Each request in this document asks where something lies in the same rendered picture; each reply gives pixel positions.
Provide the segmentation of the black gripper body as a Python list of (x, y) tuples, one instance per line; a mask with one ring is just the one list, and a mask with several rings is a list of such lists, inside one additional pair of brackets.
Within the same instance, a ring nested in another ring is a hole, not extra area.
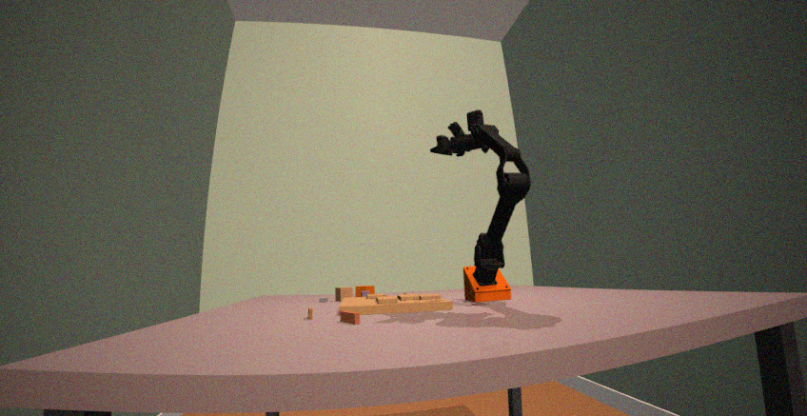
[(452, 136), (450, 137), (451, 141), (449, 141), (446, 135), (438, 135), (437, 143), (439, 154), (447, 154), (453, 151), (453, 153), (459, 153), (457, 156), (463, 156), (465, 151), (471, 150), (467, 145), (466, 136), (467, 135), (461, 135), (460, 138), (454, 138), (454, 136)]

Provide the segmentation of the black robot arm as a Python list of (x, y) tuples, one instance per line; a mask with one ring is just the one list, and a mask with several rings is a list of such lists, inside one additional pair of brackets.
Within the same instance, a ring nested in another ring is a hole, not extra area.
[[(499, 135), (495, 125), (483, 123), (482, 111), (467, 113), (467, 126), (471, 134), (467, 134), (466, 142), (470, 149), (482, 149), (487, 153), (490, 149), (499, 156), (497, 167), (499, 201), (496, 211), (486, 233), (480, 233), (475, 246), (475, 269), (472, 273), (479, 286), (496, 285), (498, 268), (505, 266), (503, 258), (502, 237), (506, 231), (514, 207), (523, 200), (531, 185), (529, 170), (522, 160), (519, 149), (514, 148)], [(506, 162), (513, 162), (520, 172), (503, 172)]]

